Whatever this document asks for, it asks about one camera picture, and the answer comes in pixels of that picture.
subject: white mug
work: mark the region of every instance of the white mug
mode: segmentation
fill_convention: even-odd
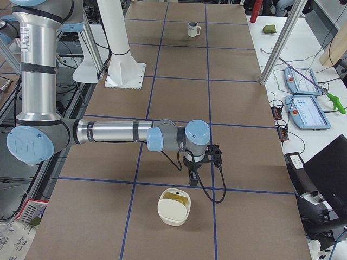
[[[188,36],[195,37],[200,35],[201,27],[197,22],[189,22],[188,23]]]

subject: white label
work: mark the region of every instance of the white label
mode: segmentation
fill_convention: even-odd
[[[21,51],[30,51],[30,28],[21,27]]]
[[[300,160],[300,157],[298,155],[292,155],[291,160],[297,170],[304,168],[303,162]]]

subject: green sponge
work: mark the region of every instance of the green sponge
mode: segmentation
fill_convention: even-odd
[[[262,31],[263,31],[265,34],[274,34],[274,33],[276,33],[276,26],[275,26],[274,24],[266,25],[266,26],[264,26],[264,28],[262,29]]]

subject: red tube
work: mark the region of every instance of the red tube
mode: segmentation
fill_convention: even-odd
[[[250,20],[249,20],[251,23],[255,23],[256,18],[258,17],[261,5],[262,5],[262,0],[256,0],[255,1],[252,16],[250,17]]]

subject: person's leg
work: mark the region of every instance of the person's leg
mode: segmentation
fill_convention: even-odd
[[[295,0],[279,0],[276,4],[276,16],[284,16],[285,8],[293,5]]]

